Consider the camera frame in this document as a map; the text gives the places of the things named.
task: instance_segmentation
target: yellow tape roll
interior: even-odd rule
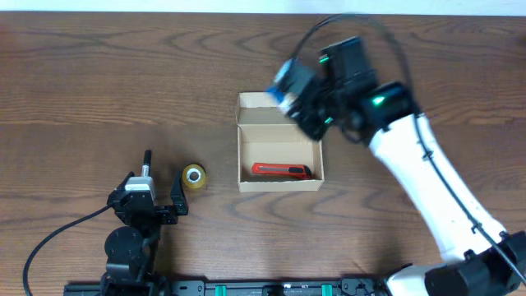
[[[182,181],[189,188],[201,188],[206,183],[205,170],[197,164],[190,164],[182,171]]]

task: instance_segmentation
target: white wall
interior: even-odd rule
[[[0,10],[526,16],[526,0],[0,0]]]

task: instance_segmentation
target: red utility knife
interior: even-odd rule
[[[312,178],[311,170],[303,164],[263,164],[255,163],[252,165],[253,173],[275,174],[281,176],[290,176],[300,178],[301,180],[310,180]]]

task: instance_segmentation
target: box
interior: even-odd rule
[[[316,191],[325,180],[321,141],[306,137],[277,108],[267,93],[241,93],[236,107],[238,121],[238,185],[240,192]],[[305,164],[311,180],[255,175],[254,163]]]

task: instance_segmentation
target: wood grain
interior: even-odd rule
[[[450,160],[510,232],[524,229],[526,18],[379,17],[408,52],[416,96]],[[1,294],[23,294],[35,245],[102,207],[147,148],[161,197],[186,164],[203,164],[209,177],[206,189],[187,191],[190,215],[164,228],[157,265],[166,275],[338,277],[437,263],[398,183],[337,131],[324,142],[319,192],[238,192],[237,93],[267,87],[318,19],[0,13]],[[351,35],[367,37],[385,81],[399,77],[388,48],[352,22],[317,34],[306,63]],[[107,212],[58,235],[31,266],[33,292],[97,280],[118,226]]]

